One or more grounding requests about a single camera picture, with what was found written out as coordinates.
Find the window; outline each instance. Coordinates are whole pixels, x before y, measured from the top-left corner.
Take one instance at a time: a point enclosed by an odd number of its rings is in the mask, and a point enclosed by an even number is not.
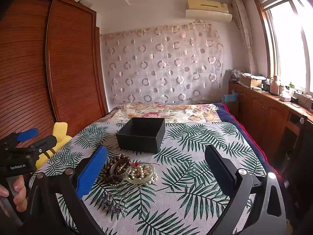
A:
[[[268,42],[269,74],[313,94],[313,8],[298,0],[255,0]]]

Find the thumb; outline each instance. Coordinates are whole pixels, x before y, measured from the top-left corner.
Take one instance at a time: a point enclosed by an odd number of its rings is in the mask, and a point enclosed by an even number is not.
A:
[[[9,196],[8,190],[2,185],[0,185],[0,197],[8,197],[8,196]]]

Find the small black box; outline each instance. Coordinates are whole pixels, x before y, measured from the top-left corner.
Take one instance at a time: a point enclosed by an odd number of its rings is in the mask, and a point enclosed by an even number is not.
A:
[[[134,117],[116,133],[116,138],[121,149],[157,154],[164,134],[164,118]]]

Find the human hand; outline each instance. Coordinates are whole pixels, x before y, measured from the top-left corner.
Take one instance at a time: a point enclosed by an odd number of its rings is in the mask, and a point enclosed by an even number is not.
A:
[[[14,191],[18,192],[13,198],[13,202],[16,205],[16,210],[18,212],[23,212],[27,208],[27,200],[26,200],[26,187],[24,183],[24,178],[22,175],[18,176],[18,179],[13,183]],[[0,185],[0,197],[8,197],[8,190]]]

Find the wall curtain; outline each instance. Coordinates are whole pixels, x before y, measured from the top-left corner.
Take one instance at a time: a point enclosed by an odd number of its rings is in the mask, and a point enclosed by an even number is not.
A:
[[[105,55],[114,104],[191,104],[216,98],[220,87],[224,46],[212,24],[106,34]]]
[[[255,59],[252,52],[252,35],[250,24],[247,16],[247,12],[244,3],[241,0],[233,0],[232,5],[235,11],[235,20],[240,28],[242,39],[247,48],[249,57],[249,72],[253,75],[257,75],[257,69],[255,65]]]

